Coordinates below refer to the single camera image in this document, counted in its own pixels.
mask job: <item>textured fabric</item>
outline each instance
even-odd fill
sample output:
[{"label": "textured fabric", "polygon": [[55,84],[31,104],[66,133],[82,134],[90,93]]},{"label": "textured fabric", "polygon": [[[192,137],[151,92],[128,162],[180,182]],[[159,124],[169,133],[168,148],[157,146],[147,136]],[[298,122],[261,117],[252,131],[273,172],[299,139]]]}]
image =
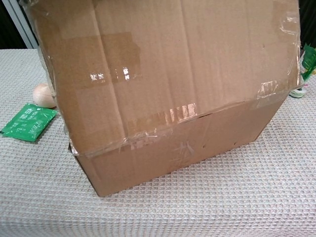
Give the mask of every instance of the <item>textured fabric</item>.
[{"label": "textured fabric", "polygon": [[[0,236],[315,236],[314,80],[256,142],[106,198],[60,116],[36,143],[0,137]],[[0,51],[0,127],[43,81],[36,50]]]}]

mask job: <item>green package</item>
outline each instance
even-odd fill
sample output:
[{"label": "green package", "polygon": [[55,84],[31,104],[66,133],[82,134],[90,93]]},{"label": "green package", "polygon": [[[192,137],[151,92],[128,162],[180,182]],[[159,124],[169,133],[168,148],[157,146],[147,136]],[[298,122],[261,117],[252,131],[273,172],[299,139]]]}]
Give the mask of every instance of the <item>green package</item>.
[{"label": "green package", "polygon": [[34,142],[56,114],[55,110],[26,104],[0,133],[5,137]]}]

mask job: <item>egg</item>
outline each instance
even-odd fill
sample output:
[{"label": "egg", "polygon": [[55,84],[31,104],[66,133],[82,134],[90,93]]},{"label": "egg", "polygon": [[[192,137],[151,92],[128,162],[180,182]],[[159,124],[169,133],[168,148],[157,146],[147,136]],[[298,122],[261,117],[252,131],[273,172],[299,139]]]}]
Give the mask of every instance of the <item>egg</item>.
[{"label": "egg", "polygon": [[41,83],[35,87],[33,91],[33,100],[38,106],[44,108],[56,107],[56,103],[51,95],[47,83]]}]

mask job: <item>dark background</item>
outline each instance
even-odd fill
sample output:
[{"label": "dark background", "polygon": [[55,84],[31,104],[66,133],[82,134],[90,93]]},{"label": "dark background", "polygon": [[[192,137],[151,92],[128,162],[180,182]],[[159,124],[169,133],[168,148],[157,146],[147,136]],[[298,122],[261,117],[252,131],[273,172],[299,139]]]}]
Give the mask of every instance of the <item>dark background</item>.
[{"label": "dark background", "polygon": [[[300,0],[301,42],[316,47],[316,0]],[[0,1],[0,49],[26,48],[2,1]]]}]

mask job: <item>cardboard box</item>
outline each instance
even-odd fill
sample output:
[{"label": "cardboard box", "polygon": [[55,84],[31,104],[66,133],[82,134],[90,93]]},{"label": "cardboard box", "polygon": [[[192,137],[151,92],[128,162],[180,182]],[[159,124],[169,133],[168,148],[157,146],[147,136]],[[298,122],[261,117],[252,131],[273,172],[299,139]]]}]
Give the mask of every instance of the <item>cardboard box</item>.
[{"label": "cardboard box", "polygon": [[299,77],[297,0],[29,5],[99,196],[254,141]]}]

